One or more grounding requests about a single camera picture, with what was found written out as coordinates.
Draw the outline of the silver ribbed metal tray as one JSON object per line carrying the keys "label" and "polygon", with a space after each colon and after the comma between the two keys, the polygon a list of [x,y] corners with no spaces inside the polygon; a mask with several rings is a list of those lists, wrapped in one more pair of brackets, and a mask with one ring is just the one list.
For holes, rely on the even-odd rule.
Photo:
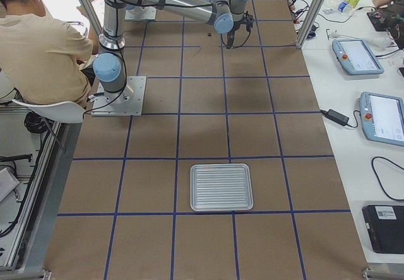
{"label": "silver ribbed metal tray", "polygon": [[247,211],[253,208],[249,166],[245,163],[197,164],[190,169],[193,211]]}

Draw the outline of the blue teach pendant far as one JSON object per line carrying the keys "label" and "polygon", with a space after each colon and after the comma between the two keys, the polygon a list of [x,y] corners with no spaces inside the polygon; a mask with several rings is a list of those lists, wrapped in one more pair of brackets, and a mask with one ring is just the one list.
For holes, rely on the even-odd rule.
{"label": "blue teach pendant far", "polygon": [[365,40],[334,40],[332,49],[344,71],[351,76],[384,72],[384,68]]}

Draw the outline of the blue teach pendant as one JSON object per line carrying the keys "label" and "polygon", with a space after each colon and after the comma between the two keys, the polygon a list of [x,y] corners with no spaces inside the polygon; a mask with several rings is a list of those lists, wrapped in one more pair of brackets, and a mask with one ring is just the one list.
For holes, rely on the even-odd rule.
{"label": "blue teach pendant", "polygon": [[334,40],[332,49],[344,71],[351,76],[384,72],[384,68],[365,40]]}
{"label": "blue teach pendant", "polygon": [[363,92],[359,98],[362,130],[368,140],[403,146],[403,100]]}

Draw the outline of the black power adapter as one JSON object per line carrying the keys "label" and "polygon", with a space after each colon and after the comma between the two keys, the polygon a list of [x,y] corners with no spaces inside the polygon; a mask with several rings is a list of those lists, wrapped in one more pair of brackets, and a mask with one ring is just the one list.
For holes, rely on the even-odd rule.
{"label": "black power adapter", "polygon": [[346,115],[343,115],[333,109],[320,110],[320,112],[324,117],[341,126],[346,126],[348,124],[349,118]]}

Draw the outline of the blue teach pendant near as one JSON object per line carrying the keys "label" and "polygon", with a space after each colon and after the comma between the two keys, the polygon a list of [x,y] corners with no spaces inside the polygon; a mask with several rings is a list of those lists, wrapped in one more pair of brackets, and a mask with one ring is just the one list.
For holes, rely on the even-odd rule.
{"label": "blue teach pendant near", "polygon": [[403,100],[363,92],[359,98],[362,130],[368,140],[403,146]]}

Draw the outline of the white chair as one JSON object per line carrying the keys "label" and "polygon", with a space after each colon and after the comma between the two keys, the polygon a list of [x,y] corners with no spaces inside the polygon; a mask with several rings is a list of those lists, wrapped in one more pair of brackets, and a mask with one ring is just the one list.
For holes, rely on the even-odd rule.
{"label": "white chair", "polygon": [[83,114],[85,109],[72,101],[63,101],[59,103],[53,103],[48,105],[34,105],[25,102],[21,102],[17,99],[12,99],[12,101],[20,106],[29,108],[39,116],[44,118],[45,124],[48,131],[52,134],[54,140],[59,145],[60,149],[65,153],[66,148],[61,144],[60,140],[52,130],[49,120],[54,122],[60,122],[65,124],[78,124],[83,122]]}

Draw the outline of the person in beige shirt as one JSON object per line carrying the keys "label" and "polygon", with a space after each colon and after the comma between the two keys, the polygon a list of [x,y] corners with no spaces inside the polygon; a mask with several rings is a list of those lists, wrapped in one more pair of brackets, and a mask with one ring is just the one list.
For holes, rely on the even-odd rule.
{"label": "person in beige shirt", "polygon": [[86,107],[92,72],[80,64],[98,52],[94,30],[81,35],[47,14],[42,0],[1,0],[1,70],[32,104],[72,101]]}

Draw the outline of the aluminium frame post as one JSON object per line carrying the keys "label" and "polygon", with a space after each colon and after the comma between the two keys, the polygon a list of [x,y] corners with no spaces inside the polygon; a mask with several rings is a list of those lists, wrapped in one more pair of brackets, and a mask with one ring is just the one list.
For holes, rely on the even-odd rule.
{"label": "aluminium frame post", "polygon": [[311,27],[316,19],[321,6],[323,5],[324,0],[312,0],[309,10],[306,14],[306,17],[303,21],[302,26],[299,29],[297,34],[297,39],[295,46],[297,49],[301,49],[303,47],[304,42],[307,39],[307,36],[311,30]]}
{"label": "aluminium frame post", "polygon": [[92,25],[92,28],[94,29],[95,33],[99,36],[102,33],[102,26],[93,8],[92,2],[90,0],[79,0],[79,2],[86,11],[88,19]]}

